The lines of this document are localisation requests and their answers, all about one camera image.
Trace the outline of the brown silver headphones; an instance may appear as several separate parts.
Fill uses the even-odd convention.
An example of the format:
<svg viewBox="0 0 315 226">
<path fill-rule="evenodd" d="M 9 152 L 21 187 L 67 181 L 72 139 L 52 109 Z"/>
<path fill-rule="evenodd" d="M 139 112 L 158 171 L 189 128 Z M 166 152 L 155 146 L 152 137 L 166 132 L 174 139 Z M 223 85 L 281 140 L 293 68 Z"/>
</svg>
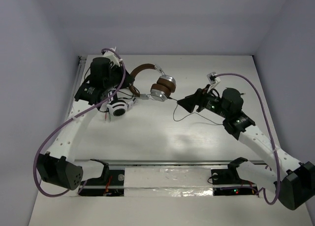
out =
<svg viewBox="0 0 315 226">
<path fill-rule="evenodd" d="M 161 76 L 159 79 L 151 86 L 149 94 L 142 94 L 136 90 L 134 86 L 136 76 L 144 70 L 156 70 Z M 133 82 L 129 86 L 129 90 L 135 95 L 138 99 L 149 100 L 152 98 L 155 101 L 164 102 L 168 100 L 172 93 L 176 90 L 176 80 L 174 77 L 166 75 L 162 68 L 155 64 L 142 64 L 136 67 L 131 73 L 130 76 L 133 78 Z"/>
</svg>

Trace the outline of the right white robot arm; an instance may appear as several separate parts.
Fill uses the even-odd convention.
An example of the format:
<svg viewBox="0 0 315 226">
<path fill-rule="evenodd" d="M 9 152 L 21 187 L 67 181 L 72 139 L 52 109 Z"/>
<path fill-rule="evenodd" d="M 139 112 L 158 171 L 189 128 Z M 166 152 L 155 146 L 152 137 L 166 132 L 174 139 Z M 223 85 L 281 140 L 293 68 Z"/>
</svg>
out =
<svg viewBox="0 0 315 226">
<path fill-rule="evenodd" d="M 205 89 L 197 89 L 177 104 L 192 113 L 206 109 L 224 118 L 222 124 L 228 134 L 254 151 L 271 169 L 259 169 L 245 158 L 228 164 L 227 177 L 232 183 L 251 181 L 274 192 L 280 203 L 296 210 L 315 195 L 315 166 L 301 162 L 273 145 L 255 122 L 242 111 L 244 100 L 238 90 L 227 88 L 221 97 Z"/>
</svg>

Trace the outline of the white black headphones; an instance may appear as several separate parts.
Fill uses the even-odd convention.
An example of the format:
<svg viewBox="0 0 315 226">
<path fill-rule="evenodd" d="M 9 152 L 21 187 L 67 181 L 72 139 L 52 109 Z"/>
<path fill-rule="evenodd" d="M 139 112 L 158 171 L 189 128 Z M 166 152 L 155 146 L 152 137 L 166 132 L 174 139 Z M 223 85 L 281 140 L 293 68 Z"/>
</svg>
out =
<svg viewBox="0 0 315 226">
<path fill-rule="evenodd" d="M 130 110 L 137 101 L 135 95 L 118 90 L 114 96 L 107 100 L 105 107 L 111 116 L 120 117 Z"/>
</svg>

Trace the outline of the metal base rail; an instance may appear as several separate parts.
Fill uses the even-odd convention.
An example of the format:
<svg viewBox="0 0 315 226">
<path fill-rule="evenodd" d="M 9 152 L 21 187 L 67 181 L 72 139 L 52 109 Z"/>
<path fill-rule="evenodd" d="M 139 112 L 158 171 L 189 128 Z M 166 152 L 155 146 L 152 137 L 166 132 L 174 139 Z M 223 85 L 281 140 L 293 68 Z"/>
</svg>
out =
<svg viewBox="0 0 315 226">
<path fill-rule="evenodd" d="M 112 166 L 104 182 L 88 181 L 80 196 L 185 197 L 258 195 L 256 184 L 234 180 L 225 165 L 178 164 Z"/>
</svg>

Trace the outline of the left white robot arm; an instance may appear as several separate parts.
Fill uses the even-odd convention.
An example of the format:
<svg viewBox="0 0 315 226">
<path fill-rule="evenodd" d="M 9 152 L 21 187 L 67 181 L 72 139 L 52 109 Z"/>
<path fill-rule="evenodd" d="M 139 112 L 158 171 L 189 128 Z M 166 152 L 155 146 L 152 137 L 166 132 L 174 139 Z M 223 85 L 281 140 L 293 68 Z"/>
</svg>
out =
<svg viewBox="0 0 315 226">
<path fill-rule="evenodd" d="M 90 74 L 78 88 L 68 119 L 55 129 L 37 150 L 33 162 L 33 178 L 38 190 L 43 190 L 38 179 L 64 188 L 66 192 L 77 189 L 82 181 L 94 179 L 99 184 L 109 180 L 108 164 L 91 159 L 76 165 L 75 156 L 82 136 L 102 105 L 118 90 L 132 82 L 125 64 L 115 56 L 97 57 L 90 64 Z"/>
</svg>

